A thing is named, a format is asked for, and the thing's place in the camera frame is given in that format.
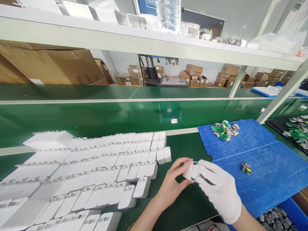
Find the plastic bottle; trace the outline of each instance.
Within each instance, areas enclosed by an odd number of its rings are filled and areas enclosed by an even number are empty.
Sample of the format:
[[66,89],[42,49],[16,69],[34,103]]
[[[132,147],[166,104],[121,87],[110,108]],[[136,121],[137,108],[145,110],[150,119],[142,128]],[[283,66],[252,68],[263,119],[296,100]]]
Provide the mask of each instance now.
[[156,0],[156,12],[160,31],[179,35],[180,0]]

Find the white shelf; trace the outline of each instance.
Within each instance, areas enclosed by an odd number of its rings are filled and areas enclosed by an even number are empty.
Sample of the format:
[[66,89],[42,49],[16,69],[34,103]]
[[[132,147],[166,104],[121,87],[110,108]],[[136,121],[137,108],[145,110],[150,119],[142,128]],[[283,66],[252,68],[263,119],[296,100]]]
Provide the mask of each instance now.
[[304,58],[0,4],[0,39],[296,71]]

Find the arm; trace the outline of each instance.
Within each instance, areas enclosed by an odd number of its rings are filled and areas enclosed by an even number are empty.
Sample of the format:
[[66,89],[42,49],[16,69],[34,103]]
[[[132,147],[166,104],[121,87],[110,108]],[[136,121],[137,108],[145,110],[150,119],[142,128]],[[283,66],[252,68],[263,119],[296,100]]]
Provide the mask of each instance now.
[[245,206],[242,204],[242,211],[240,217],[235,223],[232,224],[233,227],[238,231],[265,231],[266,229],[246,210]]
[[198,162],[198,171],[194,174],[196,182],[227,224],[233,225],[238,231],[265,231],[242,204],[233,176],[221,167],[204,160]]
[[180,193],[191,183],[185,179],[181,183],[177,183],[175,178],[181,175],[192,163],[190,158],[177,159],[171,168],[168,170],[166,177],[155,197],[149,202],[141,216],[132,226],[130,231],[151,231],[161,215],[161,213],[168,208],[180,195]]

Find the hand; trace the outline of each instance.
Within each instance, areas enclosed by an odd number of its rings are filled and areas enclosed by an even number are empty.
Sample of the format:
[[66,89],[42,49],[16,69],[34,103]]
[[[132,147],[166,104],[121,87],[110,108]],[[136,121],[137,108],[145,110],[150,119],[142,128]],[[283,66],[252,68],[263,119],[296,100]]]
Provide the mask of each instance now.
[[[236,191],[234,177],[211,162],[200,160],[198,164],[198,175],[193,177],[225,222],[233,224],[238,220],[242,209],[242,202]],[[214,185],[207,183],[199,174]]]
[[179,158],[177,159],[171,168],[168,170],[163,184],[161,185],[156,197],[157,202],[160,203],[162,210],[168,208],[180,195],[184,188],[194,183],[190,180],[185,179],[181,183],[178,183],[175,178],[181,175],[192,163],[190,158]]

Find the white glove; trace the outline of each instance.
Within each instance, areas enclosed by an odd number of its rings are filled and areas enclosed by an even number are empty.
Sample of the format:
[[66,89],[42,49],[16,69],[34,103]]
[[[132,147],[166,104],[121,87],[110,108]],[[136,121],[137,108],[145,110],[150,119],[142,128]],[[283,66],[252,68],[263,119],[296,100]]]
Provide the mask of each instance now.
[[[234,177],[221,167],[205,160],[199,160],[197,171],[193,174],[199,187],[209,197],[216,210],[227,224],[233,224],[241,214],[242,202],[237,194]],[[207,183],[199,174],[214,185]]]

